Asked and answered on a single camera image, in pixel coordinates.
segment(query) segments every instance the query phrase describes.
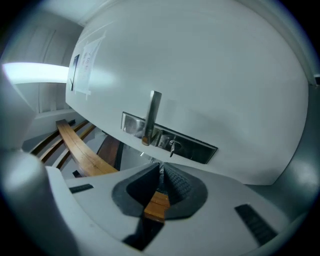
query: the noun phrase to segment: paper sign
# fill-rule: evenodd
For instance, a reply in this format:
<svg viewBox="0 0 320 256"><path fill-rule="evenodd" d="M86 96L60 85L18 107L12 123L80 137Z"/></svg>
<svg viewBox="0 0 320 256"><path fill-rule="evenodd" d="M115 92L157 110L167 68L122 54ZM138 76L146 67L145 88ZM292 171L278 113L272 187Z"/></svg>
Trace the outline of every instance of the paper sign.
<svg viewBox="0 0 320 256"><path fill-rule="evenodd" d="M75 91L87 95L91 94L91 92L89 91L89 79L91 75L91 69L94 65L98 49L103 38L104 37L101 37L95 41L92 41L83 48L81 61L78 64L79 69L76 72L76 83L74 85Z"/></svg>

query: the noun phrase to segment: metal handle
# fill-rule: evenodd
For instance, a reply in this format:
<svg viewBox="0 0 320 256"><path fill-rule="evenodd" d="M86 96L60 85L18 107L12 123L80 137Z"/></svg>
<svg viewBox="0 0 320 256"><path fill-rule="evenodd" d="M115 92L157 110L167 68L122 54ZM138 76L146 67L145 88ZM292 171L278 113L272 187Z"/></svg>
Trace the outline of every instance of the metal handle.
<svg viewBox="0 0 320 256"><path fill-rule="evenodd" d="M142 134L142 144L149 146L152 143L152 135L154 133L155 122L158 114L162 94L152 90L150 95L150 103L145 118L145 125Z"/></svg>
<svg viewBox="0 0 320 256"><path fill-rule="evenodd" d="M169 142L169 145L171 145L171 150L170 150L170 157L172 157L174 155L174 153L176 152L176 150L181 149L181 144L175 140L171 140Z"/></svg>

